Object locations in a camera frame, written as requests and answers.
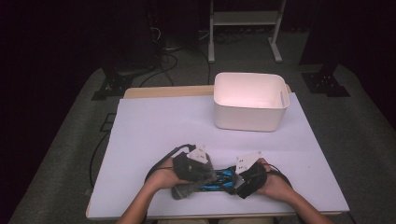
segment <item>white plastic bin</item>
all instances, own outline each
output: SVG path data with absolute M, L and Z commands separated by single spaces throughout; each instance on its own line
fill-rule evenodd
M 215 124 L 221 129 L 273 132 L 290 104 L 278 75 L 219 73 L 214 87 Z

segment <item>human arm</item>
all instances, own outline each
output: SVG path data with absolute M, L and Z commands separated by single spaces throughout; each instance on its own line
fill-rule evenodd
M 259 162 L 262 163 L 267 172 L 272 169 L 265 159 L 259 159 Z M 289 204 L 307 224 L 332 223 L 278 175 L 268 175 L 264 186 L 257 192 Z
M 189 183 L 188 181 L 180 180 L 171 169 L 172 167 L 173 159 L 170 158 L 160 166 L 160 169 L 151 174 L 129 207 L 117 221 L 118 224 L 140 224 L 145 217 L 152 198 L 158 190 L 170 189 L 176 184 Z

